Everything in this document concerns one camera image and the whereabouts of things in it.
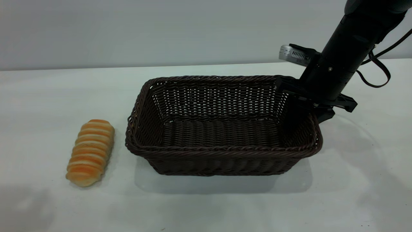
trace brown wicker basket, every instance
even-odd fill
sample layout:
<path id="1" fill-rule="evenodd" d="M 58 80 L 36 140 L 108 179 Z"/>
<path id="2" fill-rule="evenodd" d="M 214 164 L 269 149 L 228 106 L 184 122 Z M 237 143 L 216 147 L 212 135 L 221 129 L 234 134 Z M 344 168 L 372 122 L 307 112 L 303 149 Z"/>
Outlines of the brown wicker basket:
<path id="1" fill-rule="evenodd" d="M 317 153 L 322 135 L 311 112 L 288 113 L 280 77 L 152 79 L 128 118 L 126 147 L 165 175 L 282 174 Z"/>

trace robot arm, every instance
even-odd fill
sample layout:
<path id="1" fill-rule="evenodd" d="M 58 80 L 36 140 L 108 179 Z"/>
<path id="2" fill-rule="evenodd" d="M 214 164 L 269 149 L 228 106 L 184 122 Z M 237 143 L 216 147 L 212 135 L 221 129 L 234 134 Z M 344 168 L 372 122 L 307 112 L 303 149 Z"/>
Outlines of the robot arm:
<path id="1" fill-rule="evenodd" d="M 281 59 L 307 68 L 299 80 L 279 81 L 277 90 L 310 99 L 318 108 L 320 121 L 333 116 L 333 106 L 351 112 L 357 104 L 341 91 L 375 44 L 403 20 L 411 7 L 412 0 L 348 0 L 345 15 L 321 53 L 297 45 L 281 48 Z"/>

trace sliced bread roll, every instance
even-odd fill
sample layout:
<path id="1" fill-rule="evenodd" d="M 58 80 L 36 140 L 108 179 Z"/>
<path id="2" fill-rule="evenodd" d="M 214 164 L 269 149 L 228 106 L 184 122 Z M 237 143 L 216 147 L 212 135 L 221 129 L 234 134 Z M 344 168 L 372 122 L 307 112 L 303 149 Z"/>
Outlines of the sliced bread roll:
<path id="1" fill-rule="evenodd" d="M 72 150 L 66 178 L 80 187 L 99 181 L 114 144 L 115 129 L 109 122 L 93 119 L 84 124 Z"/>

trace white backdrop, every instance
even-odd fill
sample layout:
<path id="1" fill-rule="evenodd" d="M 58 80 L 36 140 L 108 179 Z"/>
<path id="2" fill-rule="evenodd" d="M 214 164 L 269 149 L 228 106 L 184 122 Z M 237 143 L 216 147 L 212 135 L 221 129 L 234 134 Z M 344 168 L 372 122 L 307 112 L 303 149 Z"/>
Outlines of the white backdrop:
<path id="1" fill-rule="evenodd" d="M 322 50 L 345 0 L 2 0 L 0 69 L 277 62 Z M 378 51 L 412 27 L 412 13 Z M 412 39 L 382 58 L 412 57 Z"/>

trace table surface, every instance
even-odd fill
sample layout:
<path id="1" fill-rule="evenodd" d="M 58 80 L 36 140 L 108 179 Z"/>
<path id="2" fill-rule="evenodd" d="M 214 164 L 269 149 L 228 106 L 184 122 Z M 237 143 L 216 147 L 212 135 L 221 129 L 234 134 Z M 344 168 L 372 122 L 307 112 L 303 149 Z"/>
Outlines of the table surface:
<path id="1" fill-rule="evenodd" d="M 163 176 L 124 145 L 143 83 L 161 76 L 288 75 L 290 63 L 0 72 L 0 231 L 319 232 L 412 230 L 412 59 L 383 60 L 380 89 L 355 75 L 358 106 L 321 124 L 323 149 L 275 176 Z M 385 81 L 374 64 L 360 68 Z M 80 126 L 110 121 L 101 182 L 65 179 Z"/>

